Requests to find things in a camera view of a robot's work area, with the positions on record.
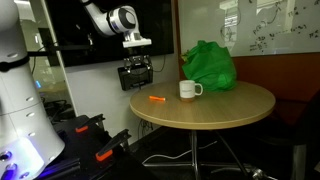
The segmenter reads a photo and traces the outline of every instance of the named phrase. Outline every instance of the green bag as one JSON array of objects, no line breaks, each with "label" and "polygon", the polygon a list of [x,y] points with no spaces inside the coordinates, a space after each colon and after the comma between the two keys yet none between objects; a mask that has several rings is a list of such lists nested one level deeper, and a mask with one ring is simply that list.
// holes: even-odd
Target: green bag
[{"label": "green bag", "polygon": [[227,91],[235,87],[237,73],[227,48],[201,40],[185,55],[182,69],[187,79],[202,84],[203,89],[209,91]]}]

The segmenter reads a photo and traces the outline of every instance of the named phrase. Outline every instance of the white mug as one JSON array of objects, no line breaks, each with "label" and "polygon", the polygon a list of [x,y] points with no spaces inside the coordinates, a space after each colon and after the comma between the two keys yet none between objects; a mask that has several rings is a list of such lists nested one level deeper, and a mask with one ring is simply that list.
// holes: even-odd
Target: white mug
[{"label": "white mug", "polygon": [[[196,86],[200,87],[200,92],[196,92]],[[195,99],[195,96],[200,96],[203,92],[203,87],[199,83],[195,83],[193,80],[183,80],[179,82],[180,99],[181,101],[191,102]]]}]

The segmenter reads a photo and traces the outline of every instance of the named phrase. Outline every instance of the blue light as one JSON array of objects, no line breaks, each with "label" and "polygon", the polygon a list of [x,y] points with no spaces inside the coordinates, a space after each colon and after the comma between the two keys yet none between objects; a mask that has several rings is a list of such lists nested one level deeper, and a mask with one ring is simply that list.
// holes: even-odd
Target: blue light
[{"label": "blue light", "polygon": [[40,89],[42,87],[39,81],[36,81],[36,86],[38,89]]}]

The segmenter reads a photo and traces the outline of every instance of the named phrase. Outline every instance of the whiteboard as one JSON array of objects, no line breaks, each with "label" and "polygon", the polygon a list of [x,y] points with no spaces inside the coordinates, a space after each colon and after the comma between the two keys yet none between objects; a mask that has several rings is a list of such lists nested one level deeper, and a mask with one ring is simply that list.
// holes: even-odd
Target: whiteboard
[{"label": "whiteboard", "polygon": [[320,0],[179,1],[182,53],[216,41],[231,56],[320,52]]}]

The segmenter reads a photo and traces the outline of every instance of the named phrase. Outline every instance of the round table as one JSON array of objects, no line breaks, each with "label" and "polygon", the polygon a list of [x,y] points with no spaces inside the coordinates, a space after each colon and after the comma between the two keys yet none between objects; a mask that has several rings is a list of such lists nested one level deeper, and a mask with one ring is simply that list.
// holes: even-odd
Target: round table
[{"label": "round table", "polygon": [[[165,101],[149,96],[164,97]],[[192,130],[192,166],[200,179],[196,130],[218,130],[254,123],[268,116],[275,97],[267,89],[238,81],[229,91],[204,91],[193,102],[182,102],[179,82],[153,84],[132,95],[130,107],[140,118],[162,126]]]}]

